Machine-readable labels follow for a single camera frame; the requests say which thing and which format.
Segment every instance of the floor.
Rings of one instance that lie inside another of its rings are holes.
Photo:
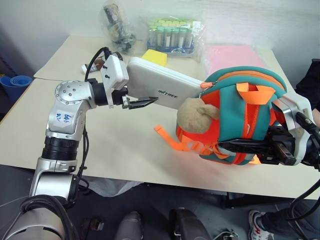
[[[32,172],[0,165],[0,206],[27,196],[31,181]],[[103,230],[90,232],[88,240],[112,240],[121,219],[131,211],[139,211],[143,217],[144,239],[169,240],[169,211],[179,207],[193,211],[212,238],[224,229],[232,229],[239,234],[241,240],[248,239],[247,215],[252,207],[224,209],[222,198],[223,196],[212,194],[208,190],[144,183],[116,197],[101,197],[94,192],[89,195],[80,194],[76,205],[68,210],[68,214],[78,231],[81,231],[85,218],[103,219]],[[22,200],[0,207],[0,237],[18,213]],[[276,211],[274,205],[259,205],[254,208],[264,212]],[[275,237],[275,240],[288,239]]]

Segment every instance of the stuffed toy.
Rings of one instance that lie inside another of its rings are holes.
[[[188,133],[203,134],[211,126],[212,119],[219,118],[220,110],[205,104],[201,98],[188,97],[177,112],[177,123]]]

